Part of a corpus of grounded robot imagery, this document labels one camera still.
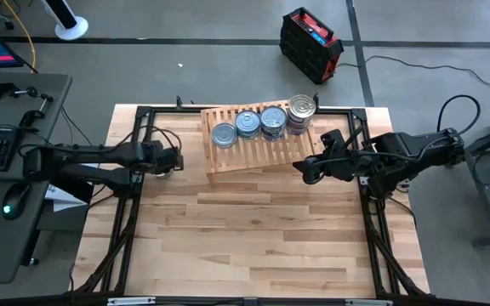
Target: gray floor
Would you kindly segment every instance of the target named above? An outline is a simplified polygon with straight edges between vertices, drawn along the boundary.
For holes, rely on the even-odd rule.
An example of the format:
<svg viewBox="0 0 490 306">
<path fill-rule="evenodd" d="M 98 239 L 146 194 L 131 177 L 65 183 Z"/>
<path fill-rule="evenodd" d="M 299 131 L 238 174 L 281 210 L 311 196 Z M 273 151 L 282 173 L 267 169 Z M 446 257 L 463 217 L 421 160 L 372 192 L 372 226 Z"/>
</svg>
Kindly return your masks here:
<svg viewBox="0 0 490 306">
<path fill-rule="evenodd" d="M 41 3 L 30 8 L 26 1 L 20 3 L 20 16 L 31 34 L 52 37 L 54 22 Z M 282 16 L 304 5 L 336 36 L 352 39 L 345 0 L 107 0 L 103 5 L 69 0 L 69 4 L 90 22 L 88 37 L 277 39 Z M 355 0 L 354 6 L 362 40 L 490 42 L 489 0 Z M 214 20 L 209 17 L 212 12 Z M 9 33 L 1 23 L 0 34 L 22 36 L 18 27 Z M 27 44 L 12 47 L 30 59 Z M 38 70 L 73 75 L 66 108 L 95 143 L 105 141 L 116 103 L 173 103 L 180 95 L 197 103 L 240 104 L 319 92 L 325 105 L 364 105 L 357 69 L 340 67 L 334 79 L 316 86 L 280 55 L 277 46 L 37 44 L 36 50 Z M 364 54 L 469 67 L 490 82 L 490 48 L 364 48 Z M 345 48 L 341 61 L 356 63 L 355 49 Z M 490 125 L 490 88 L 465 72 L 427 71 L 373 59 L 367 74 L 374 104 L 389 107 L 397 131 L 435 130 L 442 103 L 455 94 L 471 94 L 481 102 L 481 118 L 465 141 L 482 136 Z M 459 101 L 447 108 L 443 125 L 463 128 L 473 115 L 469 101 Z M 52 140 L 70 141 L 62 122 Z M 432 292 L 443 298 L 490 302 L 490 247 L 473 249 L 470 244 L 489 235 L 490 224 L 465 165 L 421 173 L 412 183 L 410 197 Z M 0 286 L 0 298 L 64 292 L 78 242 L 78 235 L 45 235 L 36 250 L 43 263 L 20 269 L 14 283 Z"/>
</svg>

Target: metal can lid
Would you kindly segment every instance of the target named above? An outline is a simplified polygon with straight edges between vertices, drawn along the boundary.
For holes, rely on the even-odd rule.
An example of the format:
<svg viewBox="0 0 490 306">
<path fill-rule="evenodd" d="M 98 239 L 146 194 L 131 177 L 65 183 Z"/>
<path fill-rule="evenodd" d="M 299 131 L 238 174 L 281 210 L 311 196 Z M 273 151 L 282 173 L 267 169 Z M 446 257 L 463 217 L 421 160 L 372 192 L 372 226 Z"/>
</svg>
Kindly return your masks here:
<svg viewBox="0 0 490 306">
<path fill-rule="evenodd" d="M 220 123 L 211 132 L 211 138 L 217 145 L 232 145 L 236 142 L 236 128 L 230 123 Z"/>
<path fill-rule="evenodd" d="M 288 109 L 293 116 L 305 119 L 313 116 L 316 105 L 312 98 L 306 96 L 305 94 L 299 94 L 290 99 Z"/>
<path fill-rule="evenodd" d="M 266 107 L 260 114 L 260 120 L 269 128 L 279 128 L 287 122 L 287 113 L 278 106 Z"/>
<path fill-rule="evenodd" d="M 243 132 L 254 132 L 260 127 L 260 116 L 255 111 L 244 110 L 237 114 L 236 128 Z"/>
</svg>

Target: can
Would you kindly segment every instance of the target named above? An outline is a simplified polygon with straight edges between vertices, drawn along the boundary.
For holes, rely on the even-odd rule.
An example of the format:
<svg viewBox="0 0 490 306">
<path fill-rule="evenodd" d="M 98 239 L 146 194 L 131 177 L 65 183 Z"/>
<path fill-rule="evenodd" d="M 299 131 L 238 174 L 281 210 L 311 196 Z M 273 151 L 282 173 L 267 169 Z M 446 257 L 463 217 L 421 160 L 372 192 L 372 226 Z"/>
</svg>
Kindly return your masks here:
<svg viewBox="0 0 490 306">
<path fill-rule="evenodd" d="M 260 131 L 260 116 L 256 111 L 243 110 L 236 117 L 237 136 L 250 140 Z"/>
<path fill-rule="evenodd" d="M 260 114 L 260 131 L 264 139 L 275 141 L 285 134 L 287 113 L 278 106 L 266 107 Z"/>
<path fill-rule="evenodd" d="M 287 125 L 287 133 L 289 133 L 291 135 L 300 136 L 301 134 L 303 134 L 305 132 L 307 132 L 307 127 L 303 128 L 303 129 L 297 129 L 297 128 L 290 127 L 289 125 Z"/>
<path fill-rule="evenodd" d="M 288 103 L 287 131 L 293 135 L 305 133 L 315 110 L 316 104 L 312 98 L 304 94 L 293 96 Z"/>
<path fill-rule="evenodd" d="M 231 148 L 237 140 L 236 128 L 230 123 L 217 124 L 211 132 L 211 138 L 220 149 Z"/>
</svg>

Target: computer mouse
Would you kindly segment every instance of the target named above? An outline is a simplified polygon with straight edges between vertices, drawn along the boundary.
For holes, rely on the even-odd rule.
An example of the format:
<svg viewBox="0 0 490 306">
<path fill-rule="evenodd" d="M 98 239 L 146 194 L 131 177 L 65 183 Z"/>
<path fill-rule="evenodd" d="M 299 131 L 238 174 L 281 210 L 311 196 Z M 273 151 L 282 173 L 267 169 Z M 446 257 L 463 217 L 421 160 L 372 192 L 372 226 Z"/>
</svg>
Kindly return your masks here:
<svg viewBox="0 0 490 306">
<path fill-rule="evenodd" d="M 30 185 L 20 182 L 12 185 L 3 197 L 2 213 L 3 218 L 14 220 L 24 212 L 27 196 L 30 193 Z"/>
</svg>

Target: wooden tabletop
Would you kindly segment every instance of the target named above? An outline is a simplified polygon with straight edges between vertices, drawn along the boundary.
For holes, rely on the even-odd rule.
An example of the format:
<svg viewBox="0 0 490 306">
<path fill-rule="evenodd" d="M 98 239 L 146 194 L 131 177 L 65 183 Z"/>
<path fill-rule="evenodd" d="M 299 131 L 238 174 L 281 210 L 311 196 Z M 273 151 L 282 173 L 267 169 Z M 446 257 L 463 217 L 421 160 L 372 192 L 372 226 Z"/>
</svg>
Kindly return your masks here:
<svg viewBox="0 0 490 306">
<path fill-rule="evenodd" d="M 132 130 L 136 107 L 116 105 L 108 145 Z M 366 110 L 372 137 L 391 131 L 388 109 Z M 155 124 L 181 137 L 185 170 L 166 180 L 145 176 L 126 294 L 374 297 L 356 182 L 307 185 L 287 165 L 222 174 L 212 188 L 199 113 L 157 114 Z M 315 116 L 313 124 L 319 135 L 335 128 L 349 135 L 343 116 Z M 406 195 L 395 198 L 409 205 Z M 73 271 L 78 286 L 107 252 L 116 204 L 113 198 L 88 213 Z M 385 213 L 396 259 L 428 292 L 412 217 L 391 201 Z"/>
</svg>

